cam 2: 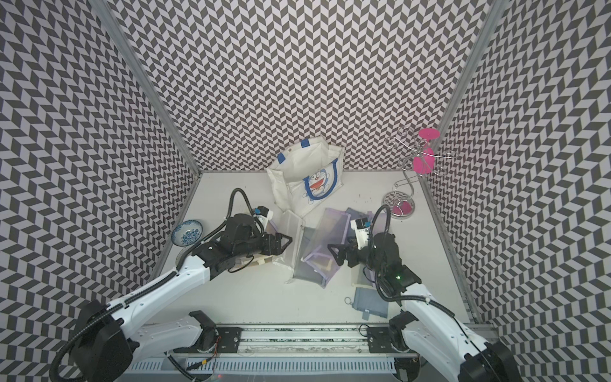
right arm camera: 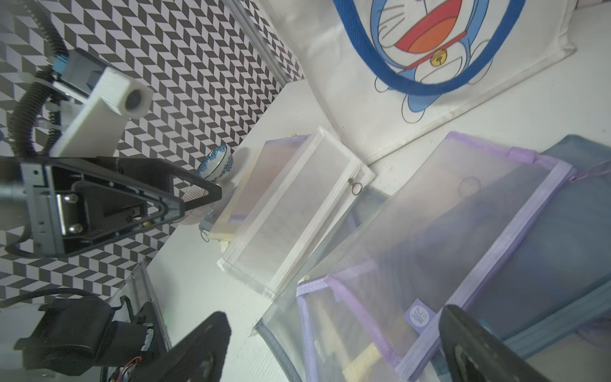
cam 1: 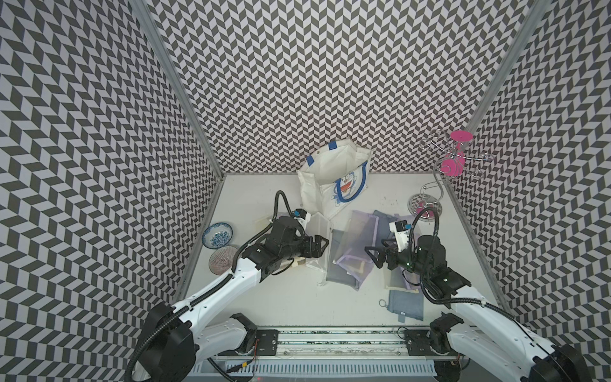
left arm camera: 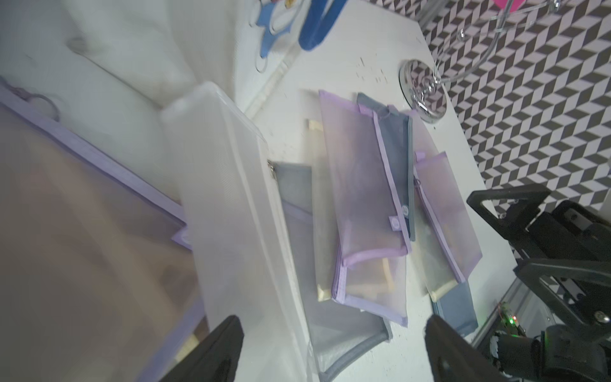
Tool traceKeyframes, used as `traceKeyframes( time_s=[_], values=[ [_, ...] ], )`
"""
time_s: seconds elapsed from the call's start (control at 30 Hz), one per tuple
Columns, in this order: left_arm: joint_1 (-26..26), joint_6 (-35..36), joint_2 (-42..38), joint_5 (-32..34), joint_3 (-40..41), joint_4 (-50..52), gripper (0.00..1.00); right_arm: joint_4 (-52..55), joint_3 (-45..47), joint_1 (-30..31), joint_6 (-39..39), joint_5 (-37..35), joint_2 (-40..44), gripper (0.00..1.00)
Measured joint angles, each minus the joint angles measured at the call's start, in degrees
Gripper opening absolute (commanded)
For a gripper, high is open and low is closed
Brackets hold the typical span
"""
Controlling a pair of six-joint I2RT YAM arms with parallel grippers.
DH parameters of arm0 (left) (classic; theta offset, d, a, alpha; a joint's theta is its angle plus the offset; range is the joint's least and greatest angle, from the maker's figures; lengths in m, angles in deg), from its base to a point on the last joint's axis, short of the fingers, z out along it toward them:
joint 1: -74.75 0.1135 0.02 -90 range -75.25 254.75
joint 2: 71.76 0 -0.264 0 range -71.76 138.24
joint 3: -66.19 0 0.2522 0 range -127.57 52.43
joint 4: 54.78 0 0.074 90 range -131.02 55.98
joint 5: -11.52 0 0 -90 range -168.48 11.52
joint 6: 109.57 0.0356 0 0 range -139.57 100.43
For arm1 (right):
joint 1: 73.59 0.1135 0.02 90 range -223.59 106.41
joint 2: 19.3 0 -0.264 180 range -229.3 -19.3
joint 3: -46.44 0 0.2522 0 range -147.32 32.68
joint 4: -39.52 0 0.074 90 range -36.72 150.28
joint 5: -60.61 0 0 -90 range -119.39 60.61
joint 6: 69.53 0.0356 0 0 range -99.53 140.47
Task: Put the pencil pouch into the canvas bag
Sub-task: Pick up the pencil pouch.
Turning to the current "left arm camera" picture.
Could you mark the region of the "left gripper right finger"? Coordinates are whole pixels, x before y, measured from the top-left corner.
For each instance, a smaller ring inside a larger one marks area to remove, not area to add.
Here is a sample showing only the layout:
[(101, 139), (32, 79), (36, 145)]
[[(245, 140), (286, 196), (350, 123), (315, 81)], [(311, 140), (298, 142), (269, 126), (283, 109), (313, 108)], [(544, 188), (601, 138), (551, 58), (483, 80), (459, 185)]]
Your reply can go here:
[(432, 315), (426, 322), (425, 332), (426, 351), (435, 382), (506, 381), (441, 317)]

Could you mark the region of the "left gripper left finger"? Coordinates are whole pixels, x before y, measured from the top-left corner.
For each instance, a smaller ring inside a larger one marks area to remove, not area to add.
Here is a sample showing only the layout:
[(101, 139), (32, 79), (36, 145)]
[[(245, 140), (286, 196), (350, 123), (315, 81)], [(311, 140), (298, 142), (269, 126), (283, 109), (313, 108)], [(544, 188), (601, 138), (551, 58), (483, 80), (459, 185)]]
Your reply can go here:
[(240, 319), (227, 318), (186, 358), (170, 370), (161, 382), (233, 382), (243, 347)]

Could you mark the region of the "clear white mesh pouch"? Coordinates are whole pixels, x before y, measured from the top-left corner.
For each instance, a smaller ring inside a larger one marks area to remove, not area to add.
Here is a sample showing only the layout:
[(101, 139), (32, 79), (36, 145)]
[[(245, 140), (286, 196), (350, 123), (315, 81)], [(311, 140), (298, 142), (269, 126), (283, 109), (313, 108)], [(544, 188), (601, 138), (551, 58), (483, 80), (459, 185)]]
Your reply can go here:
[(210, 329), (240, 320), (238, 381), (318, 379), (267, 143), (217, 84), (161, 114)]

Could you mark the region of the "large purple trim mesh pouch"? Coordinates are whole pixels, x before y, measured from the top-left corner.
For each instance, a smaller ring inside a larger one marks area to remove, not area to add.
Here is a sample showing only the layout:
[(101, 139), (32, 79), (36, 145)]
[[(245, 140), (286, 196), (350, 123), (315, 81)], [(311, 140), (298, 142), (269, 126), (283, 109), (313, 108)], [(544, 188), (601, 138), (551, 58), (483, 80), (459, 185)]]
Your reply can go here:
[(180, 205), (1, 86), (1, 379), (157, 381), (205, 312)]

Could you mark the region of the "white canvas bag blue handles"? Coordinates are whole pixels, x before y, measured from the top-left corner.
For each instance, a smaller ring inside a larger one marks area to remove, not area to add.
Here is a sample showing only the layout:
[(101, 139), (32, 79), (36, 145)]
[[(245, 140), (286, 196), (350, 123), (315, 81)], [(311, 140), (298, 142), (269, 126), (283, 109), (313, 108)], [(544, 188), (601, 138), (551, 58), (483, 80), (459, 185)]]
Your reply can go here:
[(248, 117), (303, 51), (312, 1), (4, 1), (1, 81), (172, 199), (162, 108), (213, 82)]

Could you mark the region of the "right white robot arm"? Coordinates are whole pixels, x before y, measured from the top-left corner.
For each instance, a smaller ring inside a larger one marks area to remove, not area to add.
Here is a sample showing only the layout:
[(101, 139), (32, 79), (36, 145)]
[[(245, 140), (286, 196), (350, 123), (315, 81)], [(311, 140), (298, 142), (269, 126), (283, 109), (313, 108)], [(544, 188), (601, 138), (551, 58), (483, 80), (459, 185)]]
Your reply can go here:
[(514, 273), (561, 321), (490, 339), (497, 369), (530, 381), (610, 379), (610, 222), (543, 185), (474, 191), (468, 205), (518, 252)]

